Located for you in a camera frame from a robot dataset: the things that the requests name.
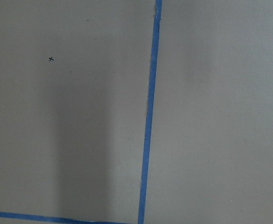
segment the blue painter's tape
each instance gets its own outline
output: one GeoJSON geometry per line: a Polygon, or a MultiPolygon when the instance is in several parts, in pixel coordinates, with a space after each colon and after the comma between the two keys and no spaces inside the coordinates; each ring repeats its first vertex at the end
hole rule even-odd
{"type": "Polygon", "coordinates": [[[31,221],[64,223],[64,224],[124,224],[124,223],[112,223],[112,222],[80,221],[80,220],[75,220],[70,218],[35,216],[35,215],[18,214],[18,213],[10,213],[10,212],[0,212],[0,218],[15,218],[15,219],[24,219],[24,220],[31,220],[31,221]]]}
{"type": "Polygon", "coordinates": [[[147,97],[148,106],[147,106],[147,119],[146,119],[146,130],[145,130],[145,140],[144,140],[144,153],[142,158],[138,224],[143,224],[144,218],[145,218],[147,173],[148,173],[148,167],[149,167],[149,156],[150,156],[150,145],[151,145],[151,131],[152,131],[152,120],[153,120],[153,106],[154,106],[154,92],[155,92],[155,80],[156,80],[156,69],[157,69],[161,8],[162,8],[162,0],[156,0],[156,14],[155,14],[154,25],[153,25],[149,90],[148,90],[148,97],[147,97]]]}

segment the blue tape line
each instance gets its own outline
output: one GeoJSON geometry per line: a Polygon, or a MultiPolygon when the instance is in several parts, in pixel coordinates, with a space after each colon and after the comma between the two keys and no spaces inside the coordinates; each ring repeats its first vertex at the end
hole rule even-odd
{"type": "Polygon", "coordinates": [[[149,167],[149,156],[150,156],[150,145],[151,145],[151,131],[152,131],[154,92],[155,92],[155,80],[156,80],[156,68],[157,68],[157,56],[158,56],[158,44],[159,44],[159,28],[160,28],[160,20],[161,20],[161,7],[162,7],[162,0],[156,0],[156,15],[154,18],[154,26],[153,26],[151,67],[150,67],[150,78],[149,78],[149,90],[148,90],[148,97],[147,97],[148,106],[147,106],[146,130],[145,130],[145,140],[144,140],[144,154],[142,158],[138,224],[143,224],[144,218],[145,218],[147,173],[148,173],[148,167],[149,167]]]}
{"type": "Polygon", "coordinates": [[[24,220],[31,220],[31,221],[64,223],[64,224],[124,224],[124,223],[112,223],[112,222],[80,221],[80,220],[75,220],[75,219],[70,219],[70,218],[35,216],[35,215],[10,213],[10,212],[0,212],[0,218],[15,218],[15,219],[24,219],[24,220]]]}

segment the gray wall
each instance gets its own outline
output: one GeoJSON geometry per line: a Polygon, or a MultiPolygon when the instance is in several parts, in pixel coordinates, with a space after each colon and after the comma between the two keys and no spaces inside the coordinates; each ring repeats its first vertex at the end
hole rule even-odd
{"type": "MultiPolygon", "coordinates": [[[[153,15],[0,1],[0,211],[137,223],[153,15]]],[[[273,0],[163,1],[145,223],[273,224],[273,0]]]]}
{"type": "Polygon", "coordinates": [[[146,224],[273,224],[273,0],[165,0],[146,224]]]}
{"type": "Polygon", "coordinates": [[[153,15],[0,0],[0,211],[137,222],[153,15]]]}

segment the gray surface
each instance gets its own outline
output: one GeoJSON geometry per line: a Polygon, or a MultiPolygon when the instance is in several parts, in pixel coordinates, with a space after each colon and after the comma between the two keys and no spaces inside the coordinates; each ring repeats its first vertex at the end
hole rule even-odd
{"type": "Polygon", "coordinates": [[[153,15],[0,0],[0,211],[137,222],[153,15]]]}
{"type": "Polygon", "coordinates": [[[165,0],[146,224],[273,224],[273,1],[165,0]]]}
{"type": "Polygon", "coordinates": [[[54,224],[54,223],[12,219],[12,218],[0,218],[0,224],[54,224]]]}

